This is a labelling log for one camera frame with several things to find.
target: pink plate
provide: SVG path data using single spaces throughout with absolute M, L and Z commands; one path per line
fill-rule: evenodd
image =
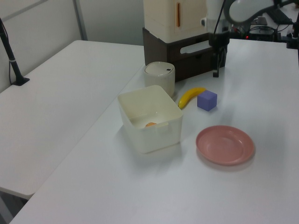
M 254 153 L 251 138 L 230 126 L 212 126 L 202 130 L 197 135 L 196 146 L 206 159 L 221 165 L 243 163 Z

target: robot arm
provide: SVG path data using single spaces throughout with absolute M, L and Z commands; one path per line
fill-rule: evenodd
M 294 2 L 298 0 L 206 0 L 205 26 L 209 33 L 209 44 L 214 48 L 213 76 L 218 77 L 219 68 L 225 65 L 231 24 L 249 23 L 270 9 Z

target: orange object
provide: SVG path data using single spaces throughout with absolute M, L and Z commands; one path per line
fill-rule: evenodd
M 156 125 L 156 123 L 154 123 L 154 122 L 150 122 L 150 123 L 148 123 L 148 124 L 146 125 L 146 127 L 149 127 L 149 126 L 152 126 L 152 125 Z

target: purple cube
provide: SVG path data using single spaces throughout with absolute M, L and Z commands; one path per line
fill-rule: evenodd
M 217 94 L 211 91 L 204 91 L 197 96 L 197 106 L 210 111 L 217 105 Z

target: container lid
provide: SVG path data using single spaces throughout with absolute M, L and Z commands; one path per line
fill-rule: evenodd
M 167 62 L 152 62 L 145 68 L 145 72 L 155 76 L 163 76 L 171 73 L 174 69 L 173 64 Z

